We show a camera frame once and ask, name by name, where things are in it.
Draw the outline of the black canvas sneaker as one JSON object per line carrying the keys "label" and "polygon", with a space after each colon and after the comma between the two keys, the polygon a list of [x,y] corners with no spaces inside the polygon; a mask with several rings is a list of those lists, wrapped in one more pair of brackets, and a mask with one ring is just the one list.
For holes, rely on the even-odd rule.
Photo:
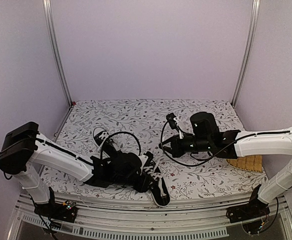
{"label": "black canvas sneaker", "polygon": [[154,203],[158,207],[166,207],[170,203],[170,195],[158,165],[152,159],[147,159],[142,166],[142,174],[146,176],[147,190]]}
{"label": "black canvas sneaker", "polygon": [[97,151],[102,154],[103,158],[116,158],[121,150],[118,144],[109,137],[109,132],[102,128],[96,127],[92,133],[95,144],[97,145]]}

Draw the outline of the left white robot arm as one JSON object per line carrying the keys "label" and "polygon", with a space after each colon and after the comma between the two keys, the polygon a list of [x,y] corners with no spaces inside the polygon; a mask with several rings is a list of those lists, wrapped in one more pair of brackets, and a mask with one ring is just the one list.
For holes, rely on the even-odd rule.
{"label": "left white robot arm", "polygon": [[123,152],[112,136],[102,128],[93,133],[99,157],[83,156],[49,140],[39,132],[38,124],[28,122],[7,133],[0,151],[0,170],[18,179],[41,209],[56,217],[60,206],[49,196],[33,163],[70,175],[88,186],[107,188],[124,184],[139,193],[160,193],[160,173],[150,152]]}

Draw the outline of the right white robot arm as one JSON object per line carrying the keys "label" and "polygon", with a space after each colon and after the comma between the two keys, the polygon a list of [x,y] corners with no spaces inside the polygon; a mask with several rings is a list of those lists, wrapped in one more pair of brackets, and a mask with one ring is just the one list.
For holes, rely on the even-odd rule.
{"label": "right white robot arm", "polygon": [[[292,158],[292,127],[268,131],[227,130],[221,132],[215,117],[208,112],[198,112],[190,117],[192,133],[184,132],[177,117],[170,113],[166,124],[178,134],[160,140],[159,147],[172,161],[186,153],[209,153],[207,159],[200,159],[202,165],[210,159],[238,159],[249,156],[284,155]],[[292,188],[292,159],[270,180],[257,187],[250,203],[245,205],[244,214],[255,218],[264,205]]]}

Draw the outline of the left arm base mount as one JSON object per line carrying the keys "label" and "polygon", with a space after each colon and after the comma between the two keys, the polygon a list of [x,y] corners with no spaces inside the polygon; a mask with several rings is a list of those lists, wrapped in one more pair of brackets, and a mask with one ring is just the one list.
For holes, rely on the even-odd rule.
{"label": "left arm base mount", "polygon": [[49,201],[45,204],[34,204],[34,213],[41,217],[47,217],[49,220],[59,220],[68,223],[74,223],[77,217],[78,208],[73,201],[66,200],[63,203],[55,201],[54,191],[49,189]]}

